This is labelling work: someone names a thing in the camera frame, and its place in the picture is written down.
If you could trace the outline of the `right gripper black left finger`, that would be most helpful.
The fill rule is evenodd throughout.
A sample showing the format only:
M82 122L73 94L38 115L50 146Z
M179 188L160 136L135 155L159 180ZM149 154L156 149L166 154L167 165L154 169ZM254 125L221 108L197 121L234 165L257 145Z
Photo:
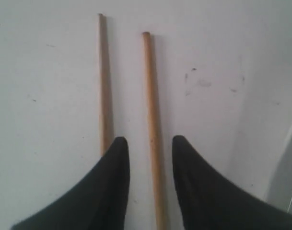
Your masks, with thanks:
M128 143L117 137L98 163L68 192L13 230L122 230L128 205Z

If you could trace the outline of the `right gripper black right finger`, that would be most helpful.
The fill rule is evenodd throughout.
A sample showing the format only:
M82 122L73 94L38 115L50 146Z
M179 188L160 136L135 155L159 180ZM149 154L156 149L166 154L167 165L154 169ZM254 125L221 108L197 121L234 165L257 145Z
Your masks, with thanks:
M186 230L292 230L292 215L240 189L181 135L172 140L173 176Z

